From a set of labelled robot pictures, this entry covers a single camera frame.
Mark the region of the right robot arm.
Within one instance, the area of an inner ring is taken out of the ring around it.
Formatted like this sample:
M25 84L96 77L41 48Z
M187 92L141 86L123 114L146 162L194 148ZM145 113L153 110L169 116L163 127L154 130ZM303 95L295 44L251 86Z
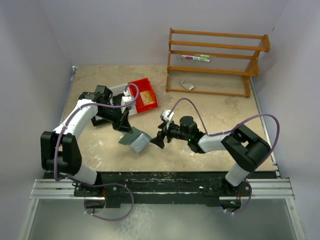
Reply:
M161 149L165 147L164 139L168 143L177 139L186 141L196 154L227 151L235 164L225 175L224 181L232 187L239 186L271 153L271 146L244 124L230 133L213 136L200 131L192 116L183 116L179 124L163 117L158 128L160 131L150 142Z

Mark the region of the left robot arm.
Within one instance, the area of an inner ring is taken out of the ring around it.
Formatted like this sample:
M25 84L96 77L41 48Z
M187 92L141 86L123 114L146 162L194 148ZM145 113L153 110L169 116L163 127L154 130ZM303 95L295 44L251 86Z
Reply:
M52 172L56 181L69 177L89 187L102 183L101 175L83 162L78 139L94 117L110 122L115 131L132 133L129 106L138 97L130 96L123 105L111 103L112 97L113 92L103 85L94 92L83 92L68 117L53 131L41 134L41 166Z

